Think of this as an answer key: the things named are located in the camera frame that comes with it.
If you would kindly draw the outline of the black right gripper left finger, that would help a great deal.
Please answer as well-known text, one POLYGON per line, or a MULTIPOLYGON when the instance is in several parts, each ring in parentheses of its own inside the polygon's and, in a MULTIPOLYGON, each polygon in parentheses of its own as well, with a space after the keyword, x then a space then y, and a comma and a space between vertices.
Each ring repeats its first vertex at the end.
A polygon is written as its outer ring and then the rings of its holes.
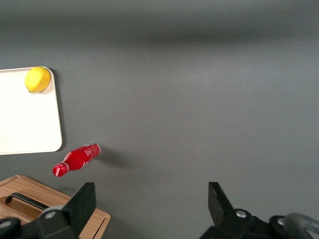
POLYGON ((65 204, 48 207, 22 225, 16 217, 0 221, 2 239, 77 239, 96 209, 95 183, 85 183, 65 204))

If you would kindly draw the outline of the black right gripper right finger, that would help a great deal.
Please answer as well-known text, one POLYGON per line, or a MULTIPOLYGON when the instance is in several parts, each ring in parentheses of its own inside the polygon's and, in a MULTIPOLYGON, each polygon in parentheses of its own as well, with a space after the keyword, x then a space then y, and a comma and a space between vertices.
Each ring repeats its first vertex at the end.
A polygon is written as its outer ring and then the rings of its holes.
POLYGON ((202 239, 284 239, 284 216, 264 222, 244 209, 234 208, 218 182, 208 184, 208 209, 213 220, 202 239))

